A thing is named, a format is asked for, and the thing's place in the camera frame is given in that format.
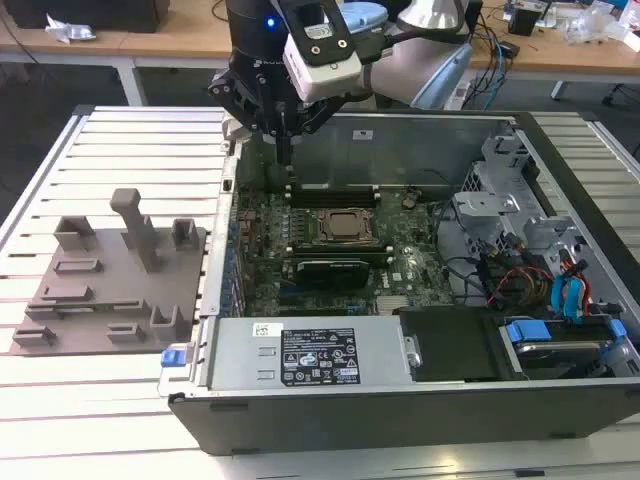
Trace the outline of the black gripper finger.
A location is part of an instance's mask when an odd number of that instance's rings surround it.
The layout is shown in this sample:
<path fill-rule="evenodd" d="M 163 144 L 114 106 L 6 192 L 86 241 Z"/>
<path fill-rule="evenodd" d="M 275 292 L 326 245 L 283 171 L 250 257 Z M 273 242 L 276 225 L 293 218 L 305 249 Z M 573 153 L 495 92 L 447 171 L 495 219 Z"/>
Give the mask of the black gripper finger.
<path fill-rule="evenodd" d="M 284 164 L 284 130 L 282 116 L 263 73 L 249 77 L 249 88 L 235 73 L 223 73 L 211 81 L 209 94 L 250 133 L 270 136 L 275 143 L 276 159 Z"/>
<path fill-rule="evenodd" d="M 283 111 L 283 164 L 291 164 L 295 137 L 317 131 L 344 104 L 344 97 L 330 97 L 310 104 L 287 101 Z"/>

